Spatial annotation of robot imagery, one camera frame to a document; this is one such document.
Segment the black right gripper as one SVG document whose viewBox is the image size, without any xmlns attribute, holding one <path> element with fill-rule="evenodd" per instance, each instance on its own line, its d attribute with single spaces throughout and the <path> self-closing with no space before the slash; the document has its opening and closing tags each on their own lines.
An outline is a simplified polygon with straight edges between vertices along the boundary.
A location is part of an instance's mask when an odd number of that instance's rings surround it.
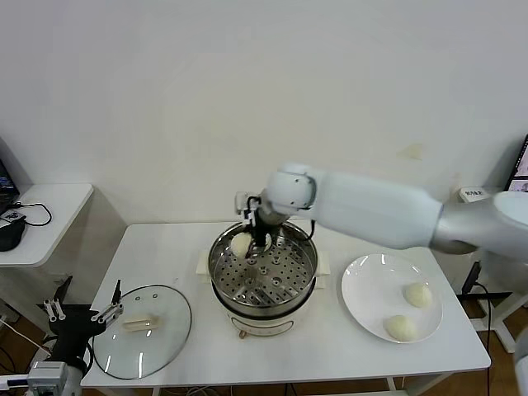
<svg viewBox="0 0 528 396">
<path fill-rule="evenodd" d="M 248 265 L 254 265 L 260 257 L 260 248 L 265 248 L 267 245 L 269 227 L 259 217 L 257 207 L 253 205 L 249 209 L 243 210 L 243 223 L 249 226 L 253 242 L 248 247 L 245 261 Z"/>
</svg>

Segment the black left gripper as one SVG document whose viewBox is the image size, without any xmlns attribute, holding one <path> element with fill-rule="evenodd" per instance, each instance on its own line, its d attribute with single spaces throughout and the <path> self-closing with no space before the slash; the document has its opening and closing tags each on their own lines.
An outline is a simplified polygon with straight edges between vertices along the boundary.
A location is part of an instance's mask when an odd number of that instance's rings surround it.
<svg viewBox="0 0 528 396">
<path fill-rule="evenodd" d="M 101 311 L 70 307 L 62 302 L 73 280 L 68 276 L 56 289 L 51 299 L 45 299 L 42 309 L 48 314 L 49 329 L 54 334 L 55 344 L 48 361 L 66 365 L 92 365 L 95 358 L 90 341 L 101 335 L 124 310 L 121 303 L 121 279 L 115 284 L 111 302 Z"/>
</svg>

